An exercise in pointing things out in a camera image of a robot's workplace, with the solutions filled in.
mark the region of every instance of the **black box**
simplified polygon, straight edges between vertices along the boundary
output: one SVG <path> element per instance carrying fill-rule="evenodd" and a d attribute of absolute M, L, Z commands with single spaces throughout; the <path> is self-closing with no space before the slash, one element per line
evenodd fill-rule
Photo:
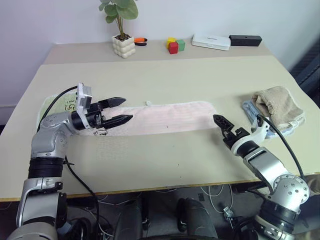
<path fill-rule="evenodd" d="M 262 41 L 260 36 L 230 35 L 231 46 L 258 47 Z"/>

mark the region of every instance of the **toy block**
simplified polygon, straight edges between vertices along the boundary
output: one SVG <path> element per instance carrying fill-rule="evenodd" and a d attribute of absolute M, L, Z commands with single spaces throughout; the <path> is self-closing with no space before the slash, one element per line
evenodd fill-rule
<path fill-rule="evenodd" d="M 186 43 L 185 43 L 184 40 L 179 39 L 179 40 L 177 40 L 177 41 L 175 41 L 175 42 L 179 45 L 179 49 L 178 49 L 179 52 L 185 50 Z"/>
<path fill-rule="evenodd" d="M 170 54 L 177 54 L 179 49 L 179 45 L 176 42 L 169 43 L 169 53 Z"/>
<path fill-rule="evenodd" d="M 166 48 L 169 49 L 169 44 L 174 43 L 176 39 L 174 37 L 168 37 L 168 40 L 166 41 Z"/>

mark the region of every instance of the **blue cloth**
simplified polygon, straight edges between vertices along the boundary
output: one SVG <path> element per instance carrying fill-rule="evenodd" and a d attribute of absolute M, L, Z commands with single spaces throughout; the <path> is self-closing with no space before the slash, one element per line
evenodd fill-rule
<path fill-rule="evenodd" d="M 261 114 L 259 109 L 256 108 L 256 106 L 254 105 L 254 103 L 251 100 L 244 101 L 242 104 L 242 108 L 245 111 L 246 115 L 248 116 L 253 127 L 257 128 L 257 126 L 258 126 L 257 115 Z M 283 130 L 281 133 L 284 136 L 287 136 L 287 135 L 292 134 L 293 132 L 294 132 L 294 129 L 292 127 L 290 127 L 290 128 Z M 273 137 L 278 137 L 278 134 L 275 133 L 272 128 L 270 128 L 270 131 L 268 131 L 265 138 L 269 139 L 269 138 L 273 138 Z"/>

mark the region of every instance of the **white wall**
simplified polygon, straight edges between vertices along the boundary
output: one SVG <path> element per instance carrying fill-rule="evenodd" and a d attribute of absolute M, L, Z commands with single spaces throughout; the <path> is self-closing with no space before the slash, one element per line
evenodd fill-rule
<path fill-rule="evenodd" d="M 99 0 L 0 1 L 0 106 L 16 104 L 51 43 L 109 41 Z M 320 34 L 319 0 L 138 0 L 126 32 L 150 40 L 193 33 L 260 35 L 290 70 Z"/>

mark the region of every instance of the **green block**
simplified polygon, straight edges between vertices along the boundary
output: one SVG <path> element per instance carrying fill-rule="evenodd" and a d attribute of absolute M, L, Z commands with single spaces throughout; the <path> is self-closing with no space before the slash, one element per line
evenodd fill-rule
<path fill-rule="evenodd" d="M 186 43 L 184 40 L 180 39 L 175 42 L 179 45 L 179 49 L 178 49 L 179 52 L 185 50 Z"/>

